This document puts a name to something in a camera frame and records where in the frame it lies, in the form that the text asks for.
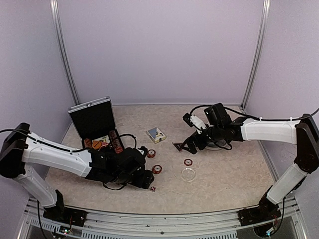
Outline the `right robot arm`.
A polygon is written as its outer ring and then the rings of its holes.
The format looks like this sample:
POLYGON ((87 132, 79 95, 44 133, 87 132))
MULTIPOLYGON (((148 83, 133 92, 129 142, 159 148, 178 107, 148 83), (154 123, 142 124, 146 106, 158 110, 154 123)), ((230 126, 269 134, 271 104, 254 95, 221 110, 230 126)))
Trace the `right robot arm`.
POLYGON ((222 103, 201 105, 208 120, 205 123, 191 110, 184 122, 195 132, 182 143, 175 143, 178 151, 196 154, 209 146, 231 150, 231 143, 259 141, 269 162, 278 173, 275 184, 265 193, 255 210, 255 217, 265 221, 284 198, 301 186, 305 178, 319 167, 319 129, 314 114, 298 118, 264 119, 238 112, 232 119, 230 108, 222 103))

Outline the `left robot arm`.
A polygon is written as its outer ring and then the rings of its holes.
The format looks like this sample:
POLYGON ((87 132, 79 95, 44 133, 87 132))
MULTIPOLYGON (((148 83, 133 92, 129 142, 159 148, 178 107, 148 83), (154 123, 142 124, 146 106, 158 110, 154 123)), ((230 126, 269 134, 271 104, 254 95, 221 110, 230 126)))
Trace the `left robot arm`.
POLYGON ((34 164, 70 172, 81 178, 106 185, 117 182, 148 189, 154 181, 152 171, 145 168, 147 149, 125 148, 121 153, 92 148, 76 149, 46 140, 20 123, 7 133, 0 150, 1 176, 17 181, 34 196, 47 212, 63 222, 70 216, 63 196, 50 187, 33 169, 34 164))

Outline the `blue playing card deck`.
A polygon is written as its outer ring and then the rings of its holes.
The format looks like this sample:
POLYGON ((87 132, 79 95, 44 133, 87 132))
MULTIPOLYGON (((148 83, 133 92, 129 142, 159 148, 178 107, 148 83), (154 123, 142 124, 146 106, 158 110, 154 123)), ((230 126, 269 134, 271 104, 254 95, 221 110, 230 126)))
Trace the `blue playing card deck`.
POLYGON ((162 142, 166 139, 166 135, 158 127, 147 130, 146 134, 154 144, 162 142))

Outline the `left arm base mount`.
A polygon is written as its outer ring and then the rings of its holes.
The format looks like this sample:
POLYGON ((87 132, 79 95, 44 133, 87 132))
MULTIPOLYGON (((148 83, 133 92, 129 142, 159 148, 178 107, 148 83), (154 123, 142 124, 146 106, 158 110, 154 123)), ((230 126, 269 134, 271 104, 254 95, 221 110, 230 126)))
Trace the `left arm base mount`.
POLYGON ((55 206, 44 208, 43 217, 52 221, 68 224, 70 226, 83 227, 86 220, 87 212, 84 210, 63 207, 62 209, 55 206))

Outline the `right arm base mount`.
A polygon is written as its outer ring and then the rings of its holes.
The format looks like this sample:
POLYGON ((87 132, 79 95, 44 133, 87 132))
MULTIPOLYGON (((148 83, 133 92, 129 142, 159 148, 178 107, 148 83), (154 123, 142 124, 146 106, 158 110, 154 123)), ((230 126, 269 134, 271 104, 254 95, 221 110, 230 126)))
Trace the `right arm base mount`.
POLYGON ((252 208, 244 208, 238 211, 240 225, 248 226, 281 217, 279 206, 268 208, 267 206, 256 206, 252 208))

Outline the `triangular all-in button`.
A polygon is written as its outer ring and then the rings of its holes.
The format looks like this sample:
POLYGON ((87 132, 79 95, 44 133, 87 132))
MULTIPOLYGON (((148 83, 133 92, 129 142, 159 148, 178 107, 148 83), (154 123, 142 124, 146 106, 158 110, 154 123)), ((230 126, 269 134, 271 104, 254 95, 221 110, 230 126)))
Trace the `triangular all-in button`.
POLYGON ((183 143, 181 143, 181 142, 173 142, 172 144, 179 152, 181 152, 183 150, 183 147, 184 147, 183 143))

